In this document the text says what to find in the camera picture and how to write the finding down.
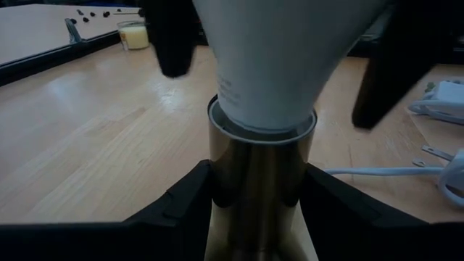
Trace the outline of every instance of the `brass cylinder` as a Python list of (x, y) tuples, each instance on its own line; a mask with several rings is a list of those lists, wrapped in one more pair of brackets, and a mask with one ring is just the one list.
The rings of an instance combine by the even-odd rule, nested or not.
[(290, 231), (317, 116), (286, 133), (255, 133), (215, 98), (208, 115), (215, 237), (235, 252), (273, 251)]

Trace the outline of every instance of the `black frame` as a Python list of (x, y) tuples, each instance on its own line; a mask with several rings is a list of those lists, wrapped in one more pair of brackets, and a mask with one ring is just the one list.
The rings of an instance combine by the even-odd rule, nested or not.
[[(212, 168), (201, 161), (157, 201), (121, 223), (0, 225), (5, 257), (204, 259)], [(464, 260), (464, 223), (428, 224), (312, 165), (300, 191), (318, 259)]]

